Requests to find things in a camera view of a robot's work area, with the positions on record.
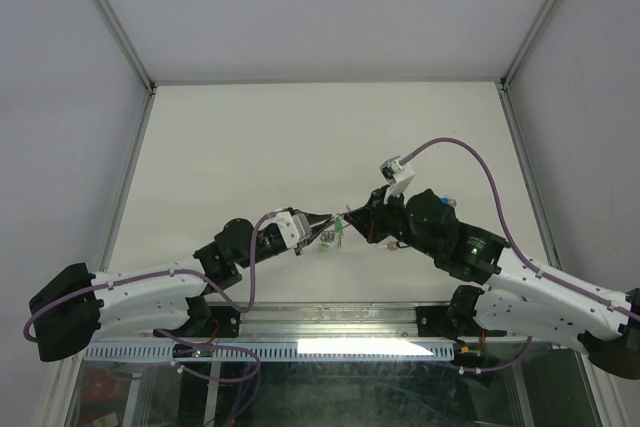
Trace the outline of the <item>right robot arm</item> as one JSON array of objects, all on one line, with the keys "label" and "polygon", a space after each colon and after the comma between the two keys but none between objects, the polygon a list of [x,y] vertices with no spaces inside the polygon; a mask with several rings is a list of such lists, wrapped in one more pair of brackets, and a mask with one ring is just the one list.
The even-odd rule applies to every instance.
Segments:
[{"label": "right robot arm", "polygon": [[369,243],[393,238],[461,281],[447,310],[459,334],[505,331],[559,344],[601,370],[639,377],[639,292],[607,289],[517,252],[490,231],[457,219],[432,190],[410,199],[383,188],[346,218]]}]

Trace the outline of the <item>aluminium mounting rail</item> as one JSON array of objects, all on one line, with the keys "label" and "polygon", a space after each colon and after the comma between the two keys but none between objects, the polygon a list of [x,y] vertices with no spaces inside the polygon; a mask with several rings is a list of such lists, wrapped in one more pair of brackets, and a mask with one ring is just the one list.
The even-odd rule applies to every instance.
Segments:
[{"label": "aluminium mounting rail", "polygon": [[[194,304],[227,305],[205,298],[154,301],[144,307],[109,313],[101,301],[84,301],[58,314],[50,323],[52,337],[67,356],[92,343],[160,341],[155,329],[174,329],[187,320]],[[257,342],[301,339],[419,339],[413,304],[266,303],[240,314],[239,337]]]}]

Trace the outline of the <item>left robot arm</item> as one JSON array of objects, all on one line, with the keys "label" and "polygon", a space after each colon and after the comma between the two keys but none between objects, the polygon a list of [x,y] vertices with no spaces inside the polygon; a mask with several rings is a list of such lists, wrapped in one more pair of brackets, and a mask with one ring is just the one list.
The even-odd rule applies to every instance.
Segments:
[{"label": "left robot arm", "polygon": [[253,307],[256,265],[288,251],[300,253],[333,224],[331,214],[285,208],[256,223],[235,218],[192,255],[137,272],[92,272],[84,263],[65,267],[29,301],[23,335],[43,362],[66,359],[107,338],[143,331],[194,336],[206,330],[206,295],[228,299],[226,289],[249,271],[249,298],[229,300],[239,313]]}]

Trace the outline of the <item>black tag key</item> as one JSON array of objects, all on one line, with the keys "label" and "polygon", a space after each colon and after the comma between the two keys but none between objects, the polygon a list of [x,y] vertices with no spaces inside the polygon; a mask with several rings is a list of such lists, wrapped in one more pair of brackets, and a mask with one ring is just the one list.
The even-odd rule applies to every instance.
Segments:
[{"label": "black tag key", "polygon": [[406,244],[403,244],[401,242],[395,241],[395,242],[388,242],[384,245],[380,245],[379,249],[383,249],[383,250],[387,250],[387,251],[398,251],[398,250],[403,250],[403,249],[408,249],[409,246]]}]

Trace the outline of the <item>silver keyring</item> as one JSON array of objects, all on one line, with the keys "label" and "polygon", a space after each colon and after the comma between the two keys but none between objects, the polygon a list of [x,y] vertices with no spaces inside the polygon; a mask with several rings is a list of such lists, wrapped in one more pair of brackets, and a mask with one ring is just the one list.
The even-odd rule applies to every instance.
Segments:
[{"label": "silver keyring", "polygon": [[349,204],[346,204],[342,213],[336,214],[331,221],[331,224],[325,229],[319,236],[318,251],[320,253],[327,253],[330,250],[341,250],[345,238],[345,230],[350,226],[350,223],[345,220],[345,215],[351,212],[352,209]]}]

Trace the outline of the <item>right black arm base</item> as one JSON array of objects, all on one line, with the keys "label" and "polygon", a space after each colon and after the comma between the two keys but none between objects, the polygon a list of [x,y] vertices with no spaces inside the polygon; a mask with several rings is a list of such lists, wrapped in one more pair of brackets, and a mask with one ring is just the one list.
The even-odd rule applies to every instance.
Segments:
[{"label": "right black arm base", "polygon": [[414,308],[418,336],[443,337],[456,340],[462,337],[479,338],[484,333],[489,338],[506,337],[505,330],[481,327],[475,317],[476,308],[458,308],[447,305],[419,305]]}]

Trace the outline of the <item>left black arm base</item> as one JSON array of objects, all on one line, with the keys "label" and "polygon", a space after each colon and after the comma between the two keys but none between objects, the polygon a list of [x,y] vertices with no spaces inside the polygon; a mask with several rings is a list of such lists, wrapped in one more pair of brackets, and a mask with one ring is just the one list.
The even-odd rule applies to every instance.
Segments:
[{"label": "left black arm base", "polygon": [[[161,330],[183,339],[235,339],[239,337],[240,314],[229,305],[194,304],[181,326]],[[160,337],[161,330],[155,329],[153,335]]]}]

